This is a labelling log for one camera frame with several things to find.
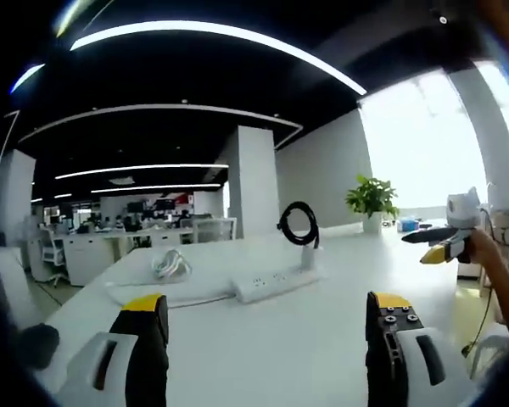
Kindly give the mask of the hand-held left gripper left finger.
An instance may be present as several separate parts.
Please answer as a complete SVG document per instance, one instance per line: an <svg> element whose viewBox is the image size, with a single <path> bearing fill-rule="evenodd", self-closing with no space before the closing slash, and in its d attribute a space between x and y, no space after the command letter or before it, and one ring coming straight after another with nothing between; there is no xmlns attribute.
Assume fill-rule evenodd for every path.
<svg viewBox="0 0 509 407"><path fill-rule="evenodd" d="M167 298L149 294L124 305L67 366L62 406L166 406Z"/></svg>

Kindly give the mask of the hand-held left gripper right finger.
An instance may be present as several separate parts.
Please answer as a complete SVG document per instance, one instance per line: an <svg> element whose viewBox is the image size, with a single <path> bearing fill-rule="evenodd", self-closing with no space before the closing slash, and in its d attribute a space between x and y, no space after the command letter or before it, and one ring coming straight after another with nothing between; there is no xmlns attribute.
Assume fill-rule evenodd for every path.
<svg viewBox="0 0 509 407"><path fill-rule="evenodd" d="M473 394L460 352L401 296L367 294L365 334L369 406L459 406Z"/></svg>

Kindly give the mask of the person's right hand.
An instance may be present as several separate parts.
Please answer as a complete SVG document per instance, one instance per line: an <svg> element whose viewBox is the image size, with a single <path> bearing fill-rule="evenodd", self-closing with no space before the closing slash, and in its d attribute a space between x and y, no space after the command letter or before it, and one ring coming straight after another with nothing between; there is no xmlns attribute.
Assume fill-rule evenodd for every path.
<svg viewBox="0 0 509 407"><path fill-rule="evenodd" d="M501 265L501 253L495 240L480 229L473 229L470 236L470 255L475 263L480 264L490 274Z"/></svg>

